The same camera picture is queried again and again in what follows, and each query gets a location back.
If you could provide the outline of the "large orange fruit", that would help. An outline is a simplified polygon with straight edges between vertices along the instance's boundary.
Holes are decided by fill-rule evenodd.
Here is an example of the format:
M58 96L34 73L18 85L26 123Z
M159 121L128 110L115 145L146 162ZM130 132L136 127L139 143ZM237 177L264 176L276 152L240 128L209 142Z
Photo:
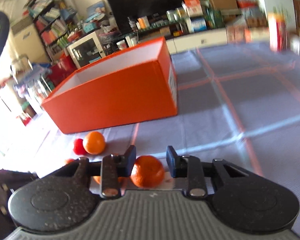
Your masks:
M83 148L92 155L101 154L106 148L106 141L102 133L89 132L83 139Z

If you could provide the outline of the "mandarin orange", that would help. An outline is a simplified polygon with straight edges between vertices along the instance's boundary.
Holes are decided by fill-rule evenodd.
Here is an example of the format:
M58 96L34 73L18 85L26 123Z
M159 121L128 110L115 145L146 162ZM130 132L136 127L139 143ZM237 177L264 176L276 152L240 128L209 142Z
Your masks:
M133 166L130 179L139 188L155 188L165 178L162 163L151 155L139 156Z

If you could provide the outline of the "small red fruit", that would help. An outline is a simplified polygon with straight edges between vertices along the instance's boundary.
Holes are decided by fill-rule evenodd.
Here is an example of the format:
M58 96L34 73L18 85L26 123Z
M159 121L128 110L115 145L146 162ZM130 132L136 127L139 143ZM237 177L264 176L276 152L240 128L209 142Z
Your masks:
M83 139L77 138L73 142L73 152L76 155L86 155L87 151L83 147Z

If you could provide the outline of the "purple plaid cloth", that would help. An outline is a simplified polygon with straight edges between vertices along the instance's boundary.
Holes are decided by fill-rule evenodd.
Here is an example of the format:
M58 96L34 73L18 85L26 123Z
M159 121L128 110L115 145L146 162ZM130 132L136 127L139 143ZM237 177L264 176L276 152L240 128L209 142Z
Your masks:
M99 129L106 153L135 145L138 155L222 158L286 186L300 200L300 56L265 43L228 44L170 55L178 113ZM41 165L70 152L70 134L44 143ZM294 226L300 235L300 214Z

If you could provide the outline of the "orange cardboard box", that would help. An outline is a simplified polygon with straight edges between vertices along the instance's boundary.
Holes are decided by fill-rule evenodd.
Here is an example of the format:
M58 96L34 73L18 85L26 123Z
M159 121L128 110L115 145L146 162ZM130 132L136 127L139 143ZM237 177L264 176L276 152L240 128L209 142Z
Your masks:
M177 76L166 40L143 42L76 70L42 107L65 134L177 115Z

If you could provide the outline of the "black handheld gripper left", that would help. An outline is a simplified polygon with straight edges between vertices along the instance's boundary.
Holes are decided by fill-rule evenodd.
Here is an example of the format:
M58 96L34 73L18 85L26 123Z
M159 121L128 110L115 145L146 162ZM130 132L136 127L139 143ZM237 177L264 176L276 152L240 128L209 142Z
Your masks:
M16 228L8 211L10 196L36 179L38 176L35 173L0 170L0 239L5 239Z

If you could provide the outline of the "blue tissue box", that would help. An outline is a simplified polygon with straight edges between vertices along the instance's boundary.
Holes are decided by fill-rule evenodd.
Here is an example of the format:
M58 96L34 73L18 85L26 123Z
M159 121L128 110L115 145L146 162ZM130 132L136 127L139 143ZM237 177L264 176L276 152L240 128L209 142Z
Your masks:
M203 17L191 18L191 33L201 32L207 29L206 21Z

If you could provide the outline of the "white floor air conditioner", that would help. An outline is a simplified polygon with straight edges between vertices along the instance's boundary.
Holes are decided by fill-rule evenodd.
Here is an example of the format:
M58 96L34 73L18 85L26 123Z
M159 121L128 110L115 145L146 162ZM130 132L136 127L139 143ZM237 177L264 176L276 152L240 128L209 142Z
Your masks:
M18 55L27 55L31 63L51 62L31 16L14 22L11 31Z

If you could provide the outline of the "orange white carton box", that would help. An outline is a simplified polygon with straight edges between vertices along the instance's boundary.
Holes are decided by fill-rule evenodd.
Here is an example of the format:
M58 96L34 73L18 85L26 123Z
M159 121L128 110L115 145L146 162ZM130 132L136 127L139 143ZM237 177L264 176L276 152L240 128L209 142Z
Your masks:
M183 0L182 6L189 17L197 17L203 15L200 0Z

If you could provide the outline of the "brown cardboard box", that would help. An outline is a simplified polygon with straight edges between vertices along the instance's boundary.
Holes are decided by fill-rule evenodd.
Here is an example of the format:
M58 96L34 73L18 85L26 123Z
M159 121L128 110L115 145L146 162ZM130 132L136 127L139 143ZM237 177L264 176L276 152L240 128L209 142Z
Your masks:
M210 5L216 10L237 9L237 0L209 0Z

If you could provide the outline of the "red cylindrical snack can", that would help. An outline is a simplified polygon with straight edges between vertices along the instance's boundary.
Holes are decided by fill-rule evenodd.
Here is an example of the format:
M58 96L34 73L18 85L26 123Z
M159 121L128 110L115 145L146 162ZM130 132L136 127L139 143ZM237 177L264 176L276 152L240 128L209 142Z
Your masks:
M267 17L269 27L269 42L272 51L286 50L287 31L285 18L281 14L271 13Z

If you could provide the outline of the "dark bookshelf with books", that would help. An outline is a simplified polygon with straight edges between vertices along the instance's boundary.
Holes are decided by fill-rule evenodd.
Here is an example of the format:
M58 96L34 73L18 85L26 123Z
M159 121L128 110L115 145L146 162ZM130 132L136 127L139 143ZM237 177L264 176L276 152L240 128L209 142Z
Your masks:
M51 61L57 61L75 26L72 0L27 0L24 9L33 19L38 36Z

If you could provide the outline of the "white chest freezer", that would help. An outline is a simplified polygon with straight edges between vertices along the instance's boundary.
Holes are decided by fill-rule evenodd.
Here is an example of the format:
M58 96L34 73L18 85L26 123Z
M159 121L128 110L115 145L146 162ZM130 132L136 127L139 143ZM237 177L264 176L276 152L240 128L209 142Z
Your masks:
M293 0L264 0L266 14L280 14L284 16L288 30L296 29L296 15Z

